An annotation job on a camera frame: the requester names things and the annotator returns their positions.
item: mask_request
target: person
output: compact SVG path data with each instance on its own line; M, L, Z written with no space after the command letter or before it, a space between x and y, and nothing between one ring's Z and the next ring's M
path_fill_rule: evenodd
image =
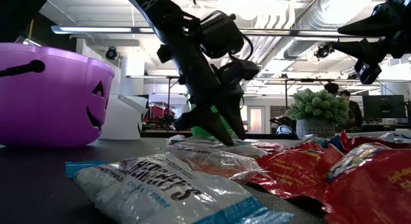
M327 83L326 85L324 85L324 89L326 89L328 93L331 93L335 97L337 96L340 87L336 83Z
M362 113L360 106L357 102L351 101L349 98L351 97L351 93L348 90L343 90L340 92L340 96L344 98L348 102L349 106L349 120L344 125L346 128L358 127L362 125Z

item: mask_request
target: purple plastic bucket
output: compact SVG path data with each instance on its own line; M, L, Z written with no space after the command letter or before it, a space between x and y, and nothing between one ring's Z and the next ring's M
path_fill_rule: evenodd
M95 141L114 70L69 51L0 43L0 71L32 60L45 70L0 78L0 144L70 148Z

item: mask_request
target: gray plant pot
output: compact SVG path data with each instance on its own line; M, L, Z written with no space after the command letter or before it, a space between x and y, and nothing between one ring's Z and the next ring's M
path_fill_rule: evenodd
M300 139L311 134L317 137L332 137L335 135L335 126L332 122L323 119L301 119L297 121L296 131Z

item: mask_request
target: green succulent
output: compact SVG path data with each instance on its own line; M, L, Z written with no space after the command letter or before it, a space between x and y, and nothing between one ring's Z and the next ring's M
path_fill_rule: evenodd
M343 98L336 98L326 90L313 92L306 89L293 95L294 103L286 111L293 120L318 118L341 125L348 121L348 103Z

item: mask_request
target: table surface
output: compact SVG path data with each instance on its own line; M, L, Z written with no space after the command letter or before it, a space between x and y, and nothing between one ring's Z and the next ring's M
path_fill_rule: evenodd
M298 141L264 140L293 145ZM164 146L166 139L143 138L136 141L96 141L70 150L22 150L0 148L0 223L112 223L87 201L81 190L64 175L64 162L107 160L155 153L153 146ZM301 206L245 185L261 203L275 211L295 214L292 223L325 223Z

